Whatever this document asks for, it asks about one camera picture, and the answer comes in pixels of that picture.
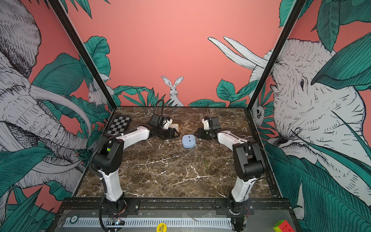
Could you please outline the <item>yellow square alarm clock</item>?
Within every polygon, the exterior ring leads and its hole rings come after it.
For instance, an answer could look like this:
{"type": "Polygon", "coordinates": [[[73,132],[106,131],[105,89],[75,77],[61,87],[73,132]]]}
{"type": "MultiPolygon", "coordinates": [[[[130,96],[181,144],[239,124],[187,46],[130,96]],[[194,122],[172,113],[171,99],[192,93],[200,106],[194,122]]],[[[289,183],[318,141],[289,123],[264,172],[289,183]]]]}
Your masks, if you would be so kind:
{"type": "Polygon", "coordinates": [[[179,124],[171,124],[169,127],[170,127],[170,128],[174,128],[174,129],[176,129],[177,131],[179,131],[179,124]]]}

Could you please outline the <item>light blue small alarm clock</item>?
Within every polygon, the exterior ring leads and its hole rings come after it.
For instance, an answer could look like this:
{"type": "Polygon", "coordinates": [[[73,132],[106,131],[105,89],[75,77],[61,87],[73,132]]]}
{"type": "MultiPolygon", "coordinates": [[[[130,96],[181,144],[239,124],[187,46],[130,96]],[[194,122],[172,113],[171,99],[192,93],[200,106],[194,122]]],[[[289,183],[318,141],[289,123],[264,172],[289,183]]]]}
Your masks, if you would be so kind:
{"type": "Polygon", "coordinates": [[[196,137],[193,134],[186,134],[182,137],[184,148],[194,148],[196,146],[196,137]]]}

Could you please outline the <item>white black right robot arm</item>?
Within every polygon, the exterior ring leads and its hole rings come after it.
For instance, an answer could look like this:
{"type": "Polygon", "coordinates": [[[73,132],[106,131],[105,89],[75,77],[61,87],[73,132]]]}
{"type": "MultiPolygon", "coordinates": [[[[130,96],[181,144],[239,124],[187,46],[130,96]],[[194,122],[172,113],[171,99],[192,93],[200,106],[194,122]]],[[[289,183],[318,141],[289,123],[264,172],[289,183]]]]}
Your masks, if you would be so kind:
{"type": "Polygon", "coordinates": [[[266,172],[266,164],[260,147],[223,129],[217,117],[204,117],[202,123],[203,127],[195,132],[197,138],[208,141],[215,139],[233,152],[233,164],[237,179],[231,191],[230,212],[233,215],[249,214],[250,192],[253,185],[266,172]]]}

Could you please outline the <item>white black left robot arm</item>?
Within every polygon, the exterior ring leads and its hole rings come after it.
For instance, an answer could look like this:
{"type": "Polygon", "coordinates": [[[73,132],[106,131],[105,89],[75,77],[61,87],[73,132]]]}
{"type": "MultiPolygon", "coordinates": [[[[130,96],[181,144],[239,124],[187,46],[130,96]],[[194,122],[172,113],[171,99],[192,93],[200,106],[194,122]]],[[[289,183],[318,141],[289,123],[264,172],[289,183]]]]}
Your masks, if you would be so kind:
{"type": "Polygon", "coordinates": [[[101,136],[92,154],[89,167],[102,181],[104,206],[117,214],[126,210],[127,203],[118,174],[124,149],[150,137],[157,137],[161,140],[177,138],[180,134],[176,128],[171,127],[172,123],[173,120],[170,117],[153,114],[151,120],[144,126],[113,135],[105,133],[101,136]]]}

